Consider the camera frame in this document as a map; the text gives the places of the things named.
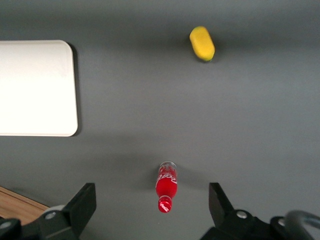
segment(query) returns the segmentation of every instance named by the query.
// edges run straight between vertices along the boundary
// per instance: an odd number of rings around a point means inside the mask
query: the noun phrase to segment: black cable
[[[314,240],[303,224],[320,229],[320,217],[300,210],[287,213],[284,218],[284,228],[291,240]]]

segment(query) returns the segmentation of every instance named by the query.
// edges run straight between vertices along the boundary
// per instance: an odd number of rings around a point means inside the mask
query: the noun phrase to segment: wooden surface
[[[47,206],[0,187],[0,217],[20,219],[21,224],[28,224],[37,219]]]

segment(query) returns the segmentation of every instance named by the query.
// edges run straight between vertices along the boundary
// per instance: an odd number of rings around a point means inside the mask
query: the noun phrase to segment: yellow sponge
[[[193,51],[198,58],[211,61],[215,55],[215,46],[208,30],[204,26],[195,27],[190,33]]]

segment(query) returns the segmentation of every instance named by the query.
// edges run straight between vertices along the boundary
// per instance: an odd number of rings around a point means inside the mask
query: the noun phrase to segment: red bottle
[[[159,196],[158,208],[162,213],[170,212],[172,198],[177,193],[178,184],[176,168],[177,166],[171,161],[165,161],[160,165],[155,191]]]

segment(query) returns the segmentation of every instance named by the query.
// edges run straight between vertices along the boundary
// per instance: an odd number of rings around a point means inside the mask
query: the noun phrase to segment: bottle cap
[[[161,196],[158,201],[158,208],[162,213],[170,212],[172,207],[172,199],[169,196]]]

